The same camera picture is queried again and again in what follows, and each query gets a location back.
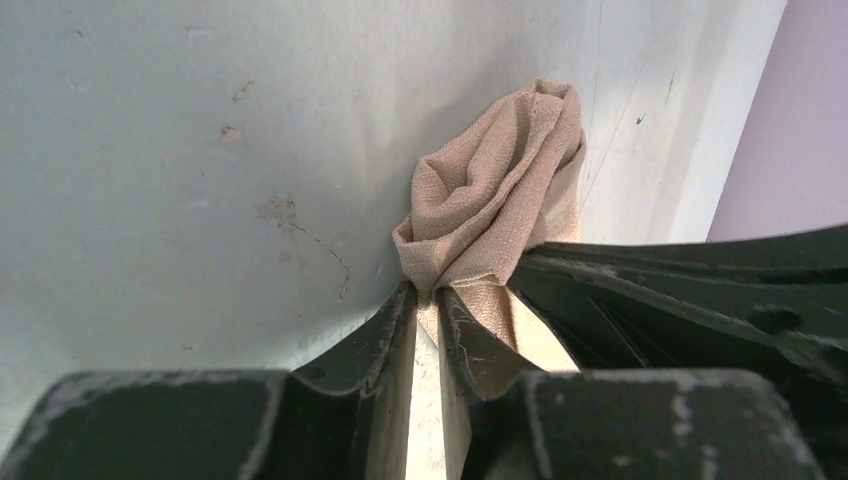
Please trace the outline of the beige cloth napkin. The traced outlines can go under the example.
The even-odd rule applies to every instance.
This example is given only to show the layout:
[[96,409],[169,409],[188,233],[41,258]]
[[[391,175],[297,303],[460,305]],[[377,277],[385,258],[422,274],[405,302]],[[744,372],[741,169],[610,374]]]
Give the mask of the beige cloth napkin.
[[438,338],[436,291],[450,287],[517,353],[546,370],[574,368],[507,282],[530,249],[579,240],[578,182],[586,152],[577,89],[539,78],[419,160],[410,214],[392,239],[432,339]]

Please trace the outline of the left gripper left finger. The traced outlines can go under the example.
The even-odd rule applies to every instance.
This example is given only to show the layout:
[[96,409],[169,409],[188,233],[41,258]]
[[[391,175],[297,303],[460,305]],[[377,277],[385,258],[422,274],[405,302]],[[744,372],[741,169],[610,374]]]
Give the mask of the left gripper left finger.
[[293,371],[68,375],[37,402],[5,479],[401,479],[416,292]]

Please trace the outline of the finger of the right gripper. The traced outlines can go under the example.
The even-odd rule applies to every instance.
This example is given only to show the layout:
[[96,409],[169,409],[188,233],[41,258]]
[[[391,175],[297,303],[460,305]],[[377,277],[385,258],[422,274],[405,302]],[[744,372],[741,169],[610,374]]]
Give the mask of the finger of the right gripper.
[[847,267],[520,263],[510,288],[589,369],[741,369],[788,402],[819,464],[847,475]]
[[523,256],[524,290],[625,273],[845,290],[847,227],[700,244],[546,243]]

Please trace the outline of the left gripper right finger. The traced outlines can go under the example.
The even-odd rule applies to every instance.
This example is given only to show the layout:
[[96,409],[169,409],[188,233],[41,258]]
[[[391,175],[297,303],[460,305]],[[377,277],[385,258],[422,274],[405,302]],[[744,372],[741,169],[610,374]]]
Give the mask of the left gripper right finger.
[[436,295],[451,479],[821,479],[761,376],[736,369],[549,372]]

